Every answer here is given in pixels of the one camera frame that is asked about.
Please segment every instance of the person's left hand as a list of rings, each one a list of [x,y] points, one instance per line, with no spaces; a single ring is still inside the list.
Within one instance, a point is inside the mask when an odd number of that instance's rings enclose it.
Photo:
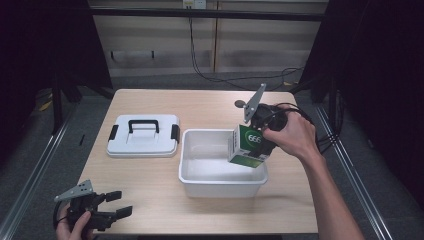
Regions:
[[[66,218],[67,210],[69,208],[69,204],[66,205],[60,211],[60,218],[62,219],[56,228],[56,236],[58,240],[81,240],[81,233],[85,225],[88,223],[91,217],[91,213],[89,211],[85,212],[75,223],[74,229],[70,230],[68,219]],[[93,230],[90,230],[87,233],[88,239],[93,239]]]

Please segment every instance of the white lid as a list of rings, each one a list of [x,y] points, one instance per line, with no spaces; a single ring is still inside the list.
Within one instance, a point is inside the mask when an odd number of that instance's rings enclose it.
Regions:
[[[179,142],[175,115],[121,115],[107,146],[111,157],[172,157]]]

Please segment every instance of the white plastic bin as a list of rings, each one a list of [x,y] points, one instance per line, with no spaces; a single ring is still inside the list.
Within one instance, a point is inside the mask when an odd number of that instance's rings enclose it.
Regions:
[[[179,178],[189,197],[254,197],[268,180],[266,164],[250,168],[228,162],[233,129],[188,129],[183,134]]]

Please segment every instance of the green and white box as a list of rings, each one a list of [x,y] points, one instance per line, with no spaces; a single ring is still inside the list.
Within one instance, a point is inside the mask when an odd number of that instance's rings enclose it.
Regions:
[[[258,167],[269,155],[261,154],[253,157],[249,154],[259,147],[261,141],[262,133],[260,131],[239,125],[228,139],[228,161],[247,167]]]

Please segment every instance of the light wood tabletop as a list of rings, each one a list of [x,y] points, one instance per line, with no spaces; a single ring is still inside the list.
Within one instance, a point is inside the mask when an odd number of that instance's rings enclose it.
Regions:
[[[181,141],[171,158],[111,158],[108,138],[119,115],[173,114],[187,129],[234,129],[243,124],[249,91],[118,90],[79,182],[90,179],[98,194],[122,191],[122,199],[99,211],[133,206],[133,214],[106,234],[279,234],[318,232],[306,174],[300,162],[275,148],[266,165],[268,181],[254,198],[189,198],[178,178]],[[293,95],[265,92],[262,103],[289,102]]]

